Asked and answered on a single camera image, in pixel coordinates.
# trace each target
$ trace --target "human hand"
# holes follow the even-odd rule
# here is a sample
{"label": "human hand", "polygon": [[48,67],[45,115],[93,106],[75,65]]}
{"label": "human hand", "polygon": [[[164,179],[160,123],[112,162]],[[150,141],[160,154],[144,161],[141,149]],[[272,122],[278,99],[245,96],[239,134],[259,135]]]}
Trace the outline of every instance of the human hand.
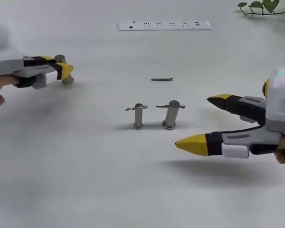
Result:
{"label": "human hand", "polygon": [[[19,79],[17,77],[11,76],[11,75],[3,75],[0,76],[0,90],[7,85],[16,85],[19,83]],[[0,105],[2,105],[5,102],[5,99],[3,96],[0,95]]]}
{"label": "human hand", "polygon": [[281,138],[277,151],[274,152],[274,155],[279,163],[285,164],[285,136]]}

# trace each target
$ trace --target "yellow plastic part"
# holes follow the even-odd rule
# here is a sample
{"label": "yellow plastic part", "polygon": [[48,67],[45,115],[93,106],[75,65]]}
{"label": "yellow plastic part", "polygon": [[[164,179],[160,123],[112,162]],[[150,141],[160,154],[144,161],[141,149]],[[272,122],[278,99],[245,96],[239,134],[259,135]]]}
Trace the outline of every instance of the yellow plastic part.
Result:
{"label": "yellow plastic part", "polygon": [[52,60],[52,59],[54,59],[53,57],[51,57],[51,56],[40,56],[41,58],[44,58],[44,59],[46,59],[46,60]]}
{"label": "yellow plastic part", "polygon": [[270,79],[268,79],[266,82],[265,82],[265,98],[267,98],[267,92],[268,92],[268,87],[269,87],[269,83],[270,83]]}
{"label": "yellow plastic part", "polygon": [[220,94],[220,95],[216,95],[216,96],[210,96],[208,98],[221,98],[226,100],[227,98],[233,96],[232,94]]}
{"label": "yellow plastic part", "polygon": [[179,140],[175,143],[176,147],[200,156],[208,156],[208,148],[205,134],[197,134]]}
{"label": "yellow plastic part", "polygon": [[74,70],[74,66],[68,63],[56,63],[56,64],[62,66],[61,80],[69,76]]}

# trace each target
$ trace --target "green leaf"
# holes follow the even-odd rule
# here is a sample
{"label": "green leaf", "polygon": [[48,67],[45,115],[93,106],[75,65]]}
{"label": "green leaf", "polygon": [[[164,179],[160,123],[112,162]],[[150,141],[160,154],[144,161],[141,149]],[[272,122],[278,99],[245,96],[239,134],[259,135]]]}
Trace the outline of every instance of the green leaf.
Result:
{"label": "green leaf", "polygon": [[279,2],[280,0],[263,0],[263,6],[269,13],[272,13],[278,6]]}
{"label": "green leaf", "polygon": [[249,5],[249,7],[263,9],[263,4],[259,1],[254,1]]}
{"label": "green leaf", "polygon": [[247,5],[246,2],[241,2],[241,3],[239,3],[237,6],[240,7],[240,8],[242,8],[242,7],[246,6],[246,5]]}

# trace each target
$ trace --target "white robot housing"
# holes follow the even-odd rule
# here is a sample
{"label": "white robot housing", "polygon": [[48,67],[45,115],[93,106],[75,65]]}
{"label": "white robot housing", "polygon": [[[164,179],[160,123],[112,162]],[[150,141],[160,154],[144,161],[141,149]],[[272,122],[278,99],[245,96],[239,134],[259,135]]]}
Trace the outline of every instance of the white robot housing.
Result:
{"label": "white robot housing", "polygon": [[13,37],[10,27],[0,20],[0,75],[12,74],[23,70],[23,54],[11,40]]}

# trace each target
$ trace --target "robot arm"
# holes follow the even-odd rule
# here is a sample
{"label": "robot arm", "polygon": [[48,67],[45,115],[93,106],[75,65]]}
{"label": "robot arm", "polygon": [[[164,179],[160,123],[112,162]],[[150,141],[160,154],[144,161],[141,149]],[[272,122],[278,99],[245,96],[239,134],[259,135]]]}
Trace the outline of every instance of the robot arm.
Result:
{"label": "robot arm", "polygon": [[66,87],[73,83],[71,72],[74,67],[65,59],[46,56],[28,57],[20,51],[11,28],[0,20],[0,75],[13,75],[20,78],[18,88],[41,89],[53,81],[62,80]]}

